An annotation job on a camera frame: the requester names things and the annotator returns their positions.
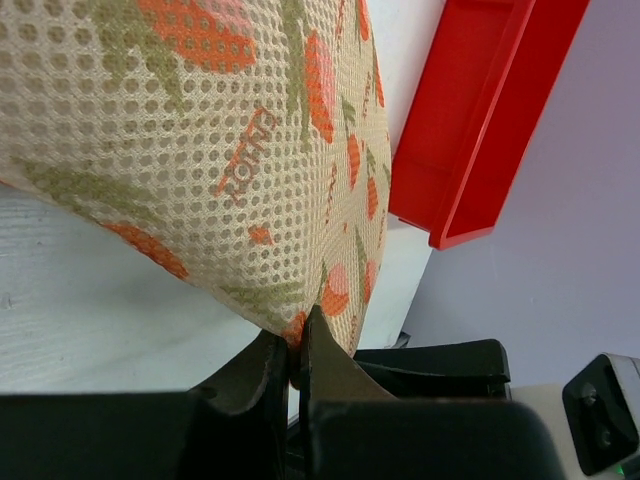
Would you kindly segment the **floral mesh laundry bag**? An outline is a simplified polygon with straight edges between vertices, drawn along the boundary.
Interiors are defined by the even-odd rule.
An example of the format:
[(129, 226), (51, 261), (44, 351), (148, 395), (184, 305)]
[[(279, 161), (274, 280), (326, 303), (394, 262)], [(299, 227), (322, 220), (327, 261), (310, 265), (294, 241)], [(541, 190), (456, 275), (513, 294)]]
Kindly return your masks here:
[(292, 347), (354, 353), (391, 149), (363, 1), (5, 1), (1, 180)]

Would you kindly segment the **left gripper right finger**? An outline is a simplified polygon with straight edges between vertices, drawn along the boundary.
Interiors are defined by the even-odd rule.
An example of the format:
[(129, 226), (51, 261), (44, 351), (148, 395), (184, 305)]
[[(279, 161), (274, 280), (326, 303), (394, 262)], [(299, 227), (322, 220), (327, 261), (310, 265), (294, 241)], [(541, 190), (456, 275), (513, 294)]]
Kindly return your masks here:
[(502, 399), (399, 399), (335, 341), (314, 306), (301, 343), (309, 479), (562, 479), (551, 435)]

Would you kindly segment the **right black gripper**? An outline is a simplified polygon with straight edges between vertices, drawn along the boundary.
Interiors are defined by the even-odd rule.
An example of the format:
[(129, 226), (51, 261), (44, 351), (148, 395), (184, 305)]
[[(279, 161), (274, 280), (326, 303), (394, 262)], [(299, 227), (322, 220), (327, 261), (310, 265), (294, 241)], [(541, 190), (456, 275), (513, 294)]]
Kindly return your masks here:
[(511, 398), (507, 353), (495, 339), (359, 350), (354, 360), (399, 398)]

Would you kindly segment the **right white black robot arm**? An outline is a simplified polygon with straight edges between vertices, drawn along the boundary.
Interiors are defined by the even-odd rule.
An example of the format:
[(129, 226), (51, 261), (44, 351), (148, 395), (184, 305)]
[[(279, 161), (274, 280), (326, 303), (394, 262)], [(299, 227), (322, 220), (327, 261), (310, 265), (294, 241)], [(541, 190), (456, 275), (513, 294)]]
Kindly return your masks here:
[(639, 361), (602, 353), (566, 385), (513, 387), (495, 339), (418, 348), (360, 350), (360, 366), (405, 398), (500, 398), (526, 405), (551, 433), (571, 479), (639, 476)]

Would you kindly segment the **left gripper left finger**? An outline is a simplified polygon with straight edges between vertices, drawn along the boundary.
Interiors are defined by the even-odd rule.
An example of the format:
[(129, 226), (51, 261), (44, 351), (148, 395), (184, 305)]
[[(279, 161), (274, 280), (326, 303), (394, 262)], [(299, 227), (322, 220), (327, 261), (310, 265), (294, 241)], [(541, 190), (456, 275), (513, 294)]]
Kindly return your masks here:
[(188, 391), (4, 395), (4, 479), (282, 479), (287, 347), (263, 332)]

